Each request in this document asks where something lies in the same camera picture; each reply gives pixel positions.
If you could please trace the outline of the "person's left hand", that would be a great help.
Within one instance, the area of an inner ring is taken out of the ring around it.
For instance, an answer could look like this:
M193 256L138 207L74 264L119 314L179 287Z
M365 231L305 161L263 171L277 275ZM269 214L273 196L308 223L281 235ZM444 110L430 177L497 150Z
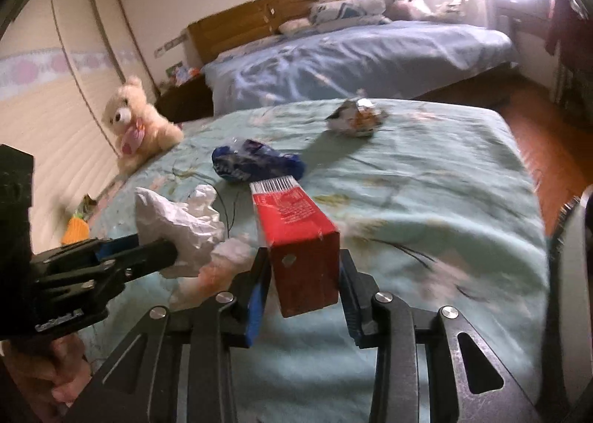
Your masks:
M42 422L60 422L92 380L85 344L77 333L58 338L33 353L21 352L8 341L1 348L8 374Z

